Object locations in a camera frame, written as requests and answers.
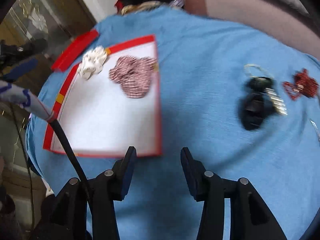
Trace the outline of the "white dotted scrunchie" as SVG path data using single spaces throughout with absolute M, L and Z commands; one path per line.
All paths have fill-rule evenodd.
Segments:
M 81 78 L 88 80 L 92 75 L 99 74 L 107 60 L 108 53 L 103 46 L 88 50 L 79 63 L 77 72 Z

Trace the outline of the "pink folded blanket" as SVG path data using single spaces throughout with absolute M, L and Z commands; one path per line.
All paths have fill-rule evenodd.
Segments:
M 319 31 L 312 20 L 280 0 L 184 0 L 187 12 L 258 29 L 319 58 Z

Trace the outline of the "red checkered scrunchie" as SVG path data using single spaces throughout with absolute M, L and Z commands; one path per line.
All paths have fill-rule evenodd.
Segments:
M 149 92 L 156 64 L 152 57 L 121 56 L 109 70 L 109 79 L 119 84 L 128 98 L 140 99 Z

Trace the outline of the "red polka dot scrunchie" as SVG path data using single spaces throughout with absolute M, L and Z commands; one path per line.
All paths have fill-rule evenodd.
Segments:
M 318 82 L 309 76 L 309 72 L 305 68 L 295 73 L 293 82 L 285 81 L 282 86 L 292 101 L 296 101 L 301 96 L 315 98 L 319 90 Z

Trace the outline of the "blue bed sheet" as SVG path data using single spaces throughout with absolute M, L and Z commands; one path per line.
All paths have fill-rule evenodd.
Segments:
M 319 101 L 292 101 L 281 85 L 301 69 L 318 80 L 316 58 L 248 26 L 167 6 L 113 15 L 96 29 L 96 45 L 153 34 L 158 46 L 163 155 L 136 160 L 129 193 L 115 203 L 121 239 L 196 238 L 203 204 L 189 193 L 183 147 L 222 178 L 247 178 L 288 239 L 319 225 Z M 288 110 L 256 131 L 239 120 L 248 63 L 275 78 Z

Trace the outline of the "red white tray box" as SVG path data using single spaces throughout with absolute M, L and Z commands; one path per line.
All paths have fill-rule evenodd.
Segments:
M 53 105 L 77 157 L 120 158 L 134 146 L 139 157 L 162 153 L 159 71 L 140 99 L 128 98 L 109 78 L 121 56 L 157 58 L 155 35 L 138 37 L 107 49 L 102 72 L 84 80 L 71 68 Z

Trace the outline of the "silver hair clip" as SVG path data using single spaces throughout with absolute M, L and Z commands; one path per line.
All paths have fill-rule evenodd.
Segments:
M 269 100 L 272 102 L 273 108 L 276 113 L 280 115 L 287 115 L 287 108 L 285 106 L 284 101 L 281 97 L 276 93 L 276 91 L 272 88 L 265 89 L 266 95 L 269 97 Z

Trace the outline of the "black hair claw clip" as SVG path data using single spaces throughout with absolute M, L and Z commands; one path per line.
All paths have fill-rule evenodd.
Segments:
M 267 88 L 273 88 L 274 81 L 270 77 L 252 77 L 246 85 L 246 97 L 240 100 L 239 118 L 244 129 L 259 129 L 264 120 L 276 112 L 272 101 L 266 94 Z

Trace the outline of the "red box lid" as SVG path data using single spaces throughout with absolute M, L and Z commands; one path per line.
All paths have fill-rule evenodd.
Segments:
M 53 72 L 66 71 L 76 58 L 98 37 L 99 33 L 95 29 L 76 37 L 53 63 L 51 70 Z

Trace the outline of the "wooden glass door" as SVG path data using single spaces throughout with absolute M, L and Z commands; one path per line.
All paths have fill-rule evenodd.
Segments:
M 39 94 L 58 56 L 95 24 L 83 0 L 17 0 L 1 23 L 1 39 L 7 44 L 22 45 L 44 38 L 48 47 L 35 55 L 37 66 L 20 77 L 16 85 Z

